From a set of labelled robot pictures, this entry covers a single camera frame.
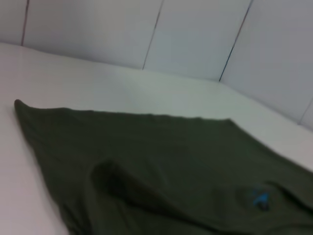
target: white wall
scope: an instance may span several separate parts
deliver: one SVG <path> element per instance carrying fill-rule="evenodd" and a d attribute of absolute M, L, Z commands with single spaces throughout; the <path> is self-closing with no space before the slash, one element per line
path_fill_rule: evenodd
<path fill-rule="evenodd" d="M 26 0 L 0 0 L 0 42 L 20 45 Z"/>
<path fill-rule="evenodd" d="M 222 82 L 299 122 L 313 97 L 312 12 L 312 0 L 254 0 Z"/>
<path fill-rule="evenodd" d="M 165 0 L 145 69 L 218 80 L 250 0 Z"/>
<path fill-rule="evenodd" d="M 26 47 L 141 69 L 161 0 L 31 0 Z"/>

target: white table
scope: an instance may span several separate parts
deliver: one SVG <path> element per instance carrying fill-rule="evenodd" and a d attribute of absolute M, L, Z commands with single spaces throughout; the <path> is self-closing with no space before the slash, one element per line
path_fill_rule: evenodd
<path fill-rule="evenodd" d="M 0 234 L 65 235 L 14 116 L 38 108 L 231 118 L 276 152 L 313 170 L 313 133 L 223 84 L 133 70 L 0 44 Z"/>

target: tile grout line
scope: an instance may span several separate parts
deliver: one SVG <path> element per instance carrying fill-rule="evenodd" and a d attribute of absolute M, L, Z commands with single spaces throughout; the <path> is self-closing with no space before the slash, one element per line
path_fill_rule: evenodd
<path fill-rule="evenodd" d="M 161 14 L 161 10 L 162 10 L 162 7 L 163 7 L 163 3 L 164 3 L 164 0 L 162 0 L 162 2 L 161 2 L 161 6 L 160 6 L 160 9 L 159 9 L 158 14 L 157 14 L 157 17 L 156 17 L 156 24 L 155 24 L 155 27 L 154 27 L 154 29 L 153 29 L 153 33 L 152 33 L 151 40 L 150 40 L 150 43 L 149 43 L 149 46 L 148 46 L 148 51 L 147 51 L 147 54 L 146 54 L 146 57 L 145 57 L 145 61 L 144 61 L 144 63 L 143 63 L 142 70 L 144 70 L 145 65 L 146 65 L 146 61 L 147 61 L 147 58 L 148 58 L 148 53 L 149 53 L 149 51 L 150 51 L 150 47 L 151 47 L 151 44 L 152 44 L 152 40 L 153 40 L 154 35 L 155 35 L 155 32 L 156 32 L 157 23 L 158 23 L 158 20 L 159 20 L 159 18 L 160 18 L 160 14 Z"/>
<path fill-rule="evenodd" d="M 228 64 L 228 61 L 229 61 L 230 56 L 231 56 L 231 54 L 232 54 L 232 52 L 233 52 L 233 50 L 234 50 L 234 47 L 235 47 L 236 42 L 237 42 L 237 40 L 238 40 L 238 38 L 239 38 L 240 32 L 241 32 L 241 30 L 242 30 L 242 28 L 243 28 L 243 26 L 244 26 L 245 21 L 246 21 L 246 16 L 247 16 L 248 13 L 249 13 L 249 10 L 250 10 L 250 8 L 251 8 L 251 6 L 252 6 L 253 1 L 254 1 L 254 0 L 251 0 L 251 2 L 249 3 L 248 9 L 247 9 L 246 14 L 245 14 L 245 17 L 244 17 L 244 19 L 243 19 L 243 21 L 242 21 L 242 23 L 241 23 L 241 25 L 240 25 L 240 28 L 239 28 L 239 31 L 238 31 L 238 33 L 237 33 L 235 42 L 234 42 L 234 44 L 233 44 L 233 47 L 231 48 L 230 54 L 229 54 L 229 56 L 228 56 L 228 58 L 227 58 L 227 61 L 226 61 L 226 64 L 225 64 L 225 66 L 224 66 L 223 72 L 222 72 L 222 74 L 221 74 L 221 76 L 220 76 L 219 82 L 221 81 L 221 79 L 222 79 L 222 77 L 223 77 L 223 74 L 224 74 L 225 69 L 226 69 L 227 64 Z"/>
<path fill-rule="evenodd" d="M 26 1 L 27 2 L 26 2 L 26 8 L 25 8 L 25 18 L 24 18 L 24 24 L 23 24 L 21 46 L 24 45 L 24 39 L 25 39 L 25 33 L 26 33 L 26 25 L 27 25 L 27 17 L 28 17 L 28 8 L 29 8 L 30 0 L 26 0 Z"/>
<path fill-rule="evenodd" d="M 303 115 L 301 116 L 301 118 L 300 118 L 300 120 L 298 122 L 298 125 L 301 125 L 301 122 L 303 121 L 303 118 L 304 118 L 305 114 L 307 113 L 307 111 L 309 110 L 309 108 L 312 105 L 312 103 L 313 103 L 313 98 L 310 100 L 309 105 L 307 106 L 307 108 L 305 109 Z"/>

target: green fabric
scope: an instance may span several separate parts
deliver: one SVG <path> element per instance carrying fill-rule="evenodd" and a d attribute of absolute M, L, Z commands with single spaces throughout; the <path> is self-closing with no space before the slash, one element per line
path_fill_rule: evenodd
<path fill-rule="evenodd" d="M 230 120 L 15 110 L 70 234 L 313 234 L 313 175 Z"/>

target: white surface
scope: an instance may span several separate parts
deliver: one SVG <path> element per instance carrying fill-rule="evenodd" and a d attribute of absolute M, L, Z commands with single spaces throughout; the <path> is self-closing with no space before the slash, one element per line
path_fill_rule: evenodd
<path fill-rule="evenodd" d="M 310 104 L 306 113 L 304 114 L 301 125 L 304 125 L 313 130 L 313 102 Z"/>
<path fill-rule="evenodd" d="M 222 82 L 299 121 L 313 97 L 312 9 L 312 0 L 255 0 Z"/>
<path fill-rule="evenodd" d="M 161 0 L 31 0 L 25 46 L 141 69 Z"/>
<path fill-rule="evenodd" d="M 0 1 L 0 42 L 20 45 L 26 0 Z"/>
<path fill-rule="evenodd" d="M 145 69 L 218 80 L 250 0 L 166 0 Z"/>
<path fill-rule="evenodd" d="M 64 235 L 14 116 L 39 108 L 231 118 L 278 153 L 313 170 L 313 133 L 223 84 L 133 70 L 0 44 L 0 234 Z"/>

